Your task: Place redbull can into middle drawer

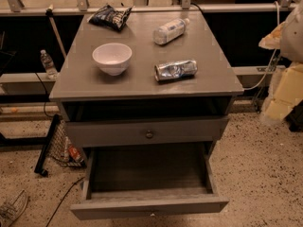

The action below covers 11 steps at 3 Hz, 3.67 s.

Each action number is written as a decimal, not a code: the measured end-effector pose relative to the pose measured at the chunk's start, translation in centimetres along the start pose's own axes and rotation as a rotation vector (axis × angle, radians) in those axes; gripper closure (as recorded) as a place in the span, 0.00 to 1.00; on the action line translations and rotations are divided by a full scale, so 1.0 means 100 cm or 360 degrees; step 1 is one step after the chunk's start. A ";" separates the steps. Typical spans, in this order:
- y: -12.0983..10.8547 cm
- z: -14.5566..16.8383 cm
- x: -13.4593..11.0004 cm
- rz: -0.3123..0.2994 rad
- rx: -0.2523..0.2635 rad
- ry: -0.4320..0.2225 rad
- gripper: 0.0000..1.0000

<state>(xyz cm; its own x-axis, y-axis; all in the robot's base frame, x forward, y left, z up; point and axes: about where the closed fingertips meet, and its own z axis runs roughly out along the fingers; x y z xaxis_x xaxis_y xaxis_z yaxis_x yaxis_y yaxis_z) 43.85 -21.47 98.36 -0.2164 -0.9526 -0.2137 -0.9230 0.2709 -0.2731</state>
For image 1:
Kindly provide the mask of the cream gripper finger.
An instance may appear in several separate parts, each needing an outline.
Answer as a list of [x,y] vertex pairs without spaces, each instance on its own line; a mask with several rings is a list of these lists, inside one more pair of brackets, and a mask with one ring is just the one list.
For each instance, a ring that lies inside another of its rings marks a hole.
[[271,33],[269,33],[259,41],[258,46],[269,50],[279,49],[284,26],[284,22],[279,24]]
[[292,62],[286,69],[272,75],[261,107],[260,121],[265,125],[280,123],[303,100],[303,64]]

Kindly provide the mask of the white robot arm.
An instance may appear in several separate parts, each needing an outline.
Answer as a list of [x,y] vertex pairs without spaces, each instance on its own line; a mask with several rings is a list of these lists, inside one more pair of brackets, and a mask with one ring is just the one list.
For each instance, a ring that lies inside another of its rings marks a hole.
[[278,49],[288,59],[288,68],[272,75],[260,120],[266,125],[281,122],[303,100],[303,1],[295,6],[284,22],[263,37],[258,46]]

